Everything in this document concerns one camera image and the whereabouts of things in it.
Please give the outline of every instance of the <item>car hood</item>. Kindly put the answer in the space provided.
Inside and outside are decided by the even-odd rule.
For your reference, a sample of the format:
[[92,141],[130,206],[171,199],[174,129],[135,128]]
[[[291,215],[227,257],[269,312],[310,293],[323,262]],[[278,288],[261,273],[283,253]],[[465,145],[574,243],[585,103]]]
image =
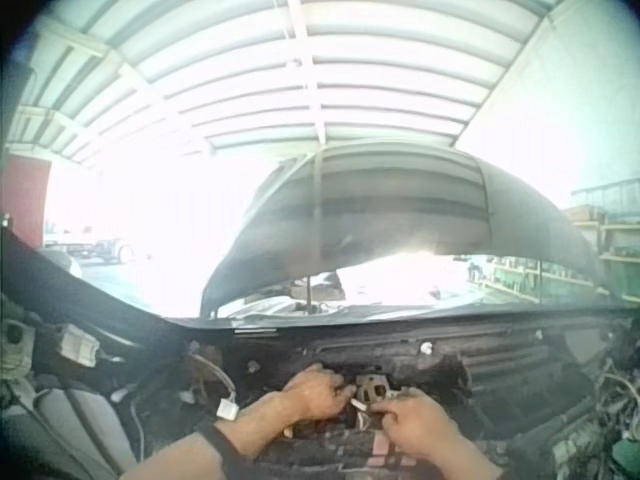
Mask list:
[[528,184],[455,150],[377,141],[274,172],[207,282],[201,314],[280,282],[425,250],[543,260],[604,284],[586,239]]

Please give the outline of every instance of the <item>ceiling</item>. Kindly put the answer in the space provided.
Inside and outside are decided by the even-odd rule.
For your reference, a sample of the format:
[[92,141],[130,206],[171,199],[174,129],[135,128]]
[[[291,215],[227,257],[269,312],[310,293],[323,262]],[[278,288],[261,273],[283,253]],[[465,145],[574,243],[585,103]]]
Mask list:
[[8,146],[91,167],[371,137],[454,145],[560,1],[61,0],[34,24]]

